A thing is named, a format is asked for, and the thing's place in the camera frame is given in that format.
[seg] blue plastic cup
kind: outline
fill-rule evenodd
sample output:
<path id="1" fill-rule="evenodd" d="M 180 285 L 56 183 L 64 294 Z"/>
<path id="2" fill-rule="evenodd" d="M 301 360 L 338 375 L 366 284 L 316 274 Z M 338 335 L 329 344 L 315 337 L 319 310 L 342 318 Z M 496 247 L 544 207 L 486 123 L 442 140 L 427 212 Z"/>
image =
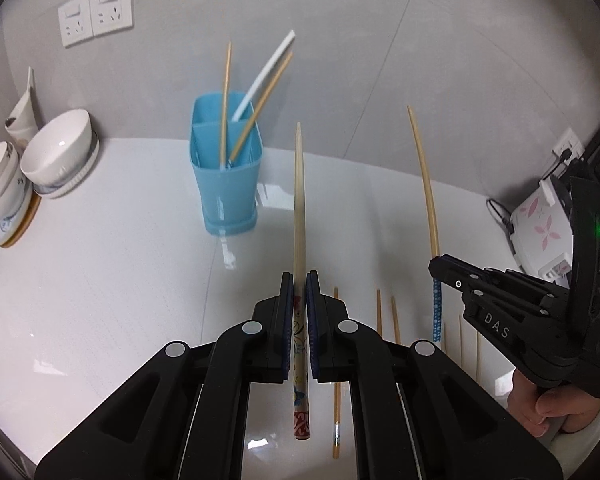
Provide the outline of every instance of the blue plastic cup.
<path id="1" fill-rule="evenodd" d="M 243 92 L 230 92 L 228 99 L 227 155 L 235 146 L 253 105 L 242 119 L 231 122 L 231 116 L 244 97 Z M 262 139 L 257 123 L 249 132 L 237 160 L 230 168 L 220 170 L 220 92 L 204 94 L 193 105 L 189 153 L 202 199 L 205 228 L 216 236 L 235 235 L 253 229 L 256 211 L 256 184 L 262 160 Z"/>

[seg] white sleeve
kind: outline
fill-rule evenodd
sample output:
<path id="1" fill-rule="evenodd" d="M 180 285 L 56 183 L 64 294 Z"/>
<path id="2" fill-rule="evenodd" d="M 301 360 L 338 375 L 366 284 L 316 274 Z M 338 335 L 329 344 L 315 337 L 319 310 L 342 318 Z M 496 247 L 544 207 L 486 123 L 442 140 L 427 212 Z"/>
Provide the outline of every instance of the white sleeve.
<path id="1" fill-rule="evenodd" d="M 583 430 L 555 436 L 549 451 L 560 462 L 565 478 L 569 478 L 580 467 L 589 453 L 600 441 L 600 411 L 598 416 Z"/>

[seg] power socket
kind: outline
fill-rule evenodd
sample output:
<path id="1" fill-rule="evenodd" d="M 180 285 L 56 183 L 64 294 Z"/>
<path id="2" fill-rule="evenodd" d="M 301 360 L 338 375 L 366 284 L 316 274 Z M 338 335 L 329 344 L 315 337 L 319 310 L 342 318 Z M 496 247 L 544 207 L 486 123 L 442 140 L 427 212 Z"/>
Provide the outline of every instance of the power socket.
<path id="1" fill-rule="evenodd" d="M 58 22 L 64 47 L 93 37 L 89 0 L 71 0 L 58 7 Z"/>
<path id="2" fill-rule="evenodd" d="M 89 0 L 93 35 L 133 27 L 131 0 Z"/>
<path id="3" fill-rule="evenodd" d="M 555 156 L 560 157 L 562 152 L 569 148 L 571 150 L 571 157 L 564 161 L 565 164 L 569 164 L 574 158 L 580 158 L 584 154 L 584 146 L 580 139 L 571 128 L 567 128 L 562 134 L 558 142 L 556 142 L 554 148 L 551 150 Z"/>

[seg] cup base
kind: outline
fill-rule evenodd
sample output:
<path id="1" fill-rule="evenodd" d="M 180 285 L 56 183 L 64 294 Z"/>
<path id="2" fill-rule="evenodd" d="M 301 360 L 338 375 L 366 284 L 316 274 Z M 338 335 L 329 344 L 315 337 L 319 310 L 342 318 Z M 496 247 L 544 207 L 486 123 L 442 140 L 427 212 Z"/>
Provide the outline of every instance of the cup base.
<path id="1" fill-rule="evenodd" d="M 258 219 L 258 210 L 254 207 L 253 214 L 249 218 L 234 224 L 213 224 L 204 214 L 203 217 L 205 219 L 205 228 L 209 233 L 214 236 L 232 236 L 253 229 L 256 225 L 256 220 Z"/>

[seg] white appliance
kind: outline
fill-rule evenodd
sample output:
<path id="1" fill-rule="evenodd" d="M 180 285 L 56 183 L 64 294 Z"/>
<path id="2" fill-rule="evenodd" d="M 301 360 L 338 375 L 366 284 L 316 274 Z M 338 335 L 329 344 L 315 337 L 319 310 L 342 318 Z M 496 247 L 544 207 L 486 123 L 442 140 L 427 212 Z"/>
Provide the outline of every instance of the white appliance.
<path id="1" fill-rule="evenodd" d="M 573 264 L 573 232 L 569 224 L 571 197 L 555 177 L 539 188 L 511 215 L 514 257 L 531 276 L 562 281 Z"/>

